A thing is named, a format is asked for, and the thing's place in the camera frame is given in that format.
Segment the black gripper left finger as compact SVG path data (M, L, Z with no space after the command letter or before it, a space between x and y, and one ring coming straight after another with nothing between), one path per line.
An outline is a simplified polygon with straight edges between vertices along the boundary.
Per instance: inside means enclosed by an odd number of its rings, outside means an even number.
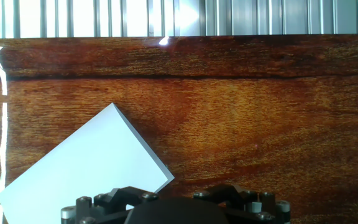
M82 196L73 206L60 210L61 224L124 223L130 213L128 205L136 207L157 199L158 194L135 187L114 188L94 197Z

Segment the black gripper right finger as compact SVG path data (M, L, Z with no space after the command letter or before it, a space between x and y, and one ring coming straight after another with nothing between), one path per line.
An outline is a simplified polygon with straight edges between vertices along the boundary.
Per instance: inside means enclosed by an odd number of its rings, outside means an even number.
M273 192L257 192L238 185L219 184L193 194L215 205L228 223L290 224L291 205Z

